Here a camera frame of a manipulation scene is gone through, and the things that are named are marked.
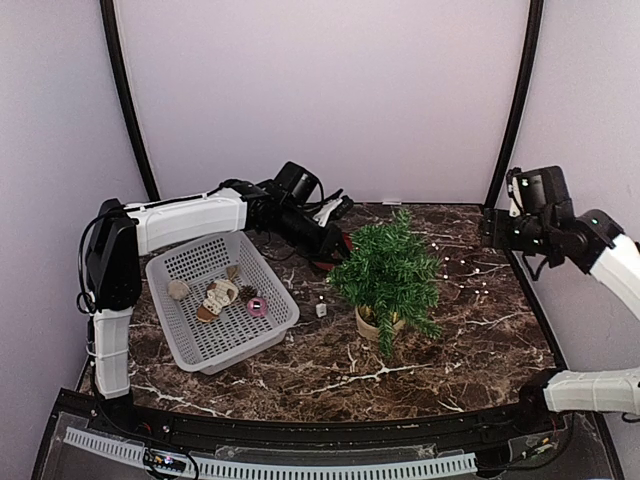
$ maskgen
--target white wall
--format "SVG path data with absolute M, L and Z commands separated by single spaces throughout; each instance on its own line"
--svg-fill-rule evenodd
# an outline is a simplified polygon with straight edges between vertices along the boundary
M 76 252 L 106 198 L 145 199 L 99 2 L 0 1 L 0 455 L 26 479 L 84 363 Z
M 561 165 L 577 214 L 609 213 L 640 239 L 640 3 L 547 2 L 513 166 Z M 573 369 L 640 365 L 640 322 L 571 265 L 543 273 L 542 305 Z M 640 427 L 610 425 L 627 478 Z
M 165 197 L 287 159 L 366 201 L 484 201 L 528 0 L 121 0 Z

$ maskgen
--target white rack strip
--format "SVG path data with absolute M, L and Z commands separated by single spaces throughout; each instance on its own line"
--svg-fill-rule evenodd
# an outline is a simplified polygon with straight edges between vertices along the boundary
M 120 463 L 145 468 L 142 462 L 144 447 L 138 443 L 123 443 L 71 427 L 67 429 L 64 442 Z M 193 465 L 189 460 L 182 455 L 171 455 L 187 463 L 182 476 L 193 478 Z M 430 480 L 477 472 L 473 453 L 415 462 L 337 467 L 257 465 L 194 458 L 203 480 Z

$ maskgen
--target pine cone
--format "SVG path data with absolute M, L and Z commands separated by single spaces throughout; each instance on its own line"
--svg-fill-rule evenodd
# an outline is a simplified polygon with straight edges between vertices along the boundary
M 253 297 L 258 296 L 258 290 L 256 289 L 256 287 L 252 287 L 251 285 L 244 285 L 240 287 L 240 293 L 238 295 L 240 297 L 240 300 L 242 300 L 243 302 L 248 302 Z

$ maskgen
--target black pole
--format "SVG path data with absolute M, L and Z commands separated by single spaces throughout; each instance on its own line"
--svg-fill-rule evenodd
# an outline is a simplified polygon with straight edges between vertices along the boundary
M 529 90 L 529 82 L 531 81 L 531 72 L 533 71 L 533 62 L 536 57 L 536 47 L 538 46 L 538 36 L 540 34 L 540 25 L 542 23 L 542 9 L 544 0 L 531 0 L 529 4 L 529 18 L 527 20 L 527 32 L 524 36 L 524 47 L 522 48 L 522 58 L 520 59 L 520 70 L 518 71 L 518 80 L 513 93 L 513 102 L 511 103 L 511 112 L 509 112 L 509 120 L 507 128 L 502 139 L 502 146 L 496 162 L 496 168 L 493 172 L 491 185 L 487 198 L 484 201 L 484 208 L 495 208 L 500 190 L 503 188 L 502 182 L 509 168 L 513 147 L 518 136 L 518 128 L 522 120 L 522 112 L 527 99 Z
M 160 200 L 158 186 L 153 178 L 151 164 L 147 151 L 142 141 L 142 133 L 138 125 L 138 117 L 133 106 L 131 98 L 131 90 L 129 89 L 129 81 L 127 80 L 127 72 L 124 66 L 124 57 L 122 56 L 122 47 L 120 45 L 120 37 L 118 36 L 118 23 L 116 21 L 116 12 L 113 0 L 100 0 L 100 8 L 102 9 L 102 23 L 104 25 L 104 34 L 107 39 L 107 48 L 109 49 L 109 58 L 111 59 L 111 68 L 113 70 L 113 78 L 116 82 L 118 97 L 120 98 L 120 107 L 124 116 L 129 139 L 133 147 L 133 154 L 136 157 L 138 170 L 147 191 L 147 196 L 152 202 Z

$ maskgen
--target green plant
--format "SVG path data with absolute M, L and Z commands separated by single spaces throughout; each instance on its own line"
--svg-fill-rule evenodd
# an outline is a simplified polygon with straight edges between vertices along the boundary
M 440 327 L 429 318 L 428 309 L 438 303 L 434 278 L 440 261 L 411 233 L 409 212 L 400 210 L 389 224 L 362 227 L 351 240 L 350 258 L 329 273 L 329 282 L 367 323 L 378 327 L 383 355 L 391 356 L 393 325 L 399 320 L 439 337 Z

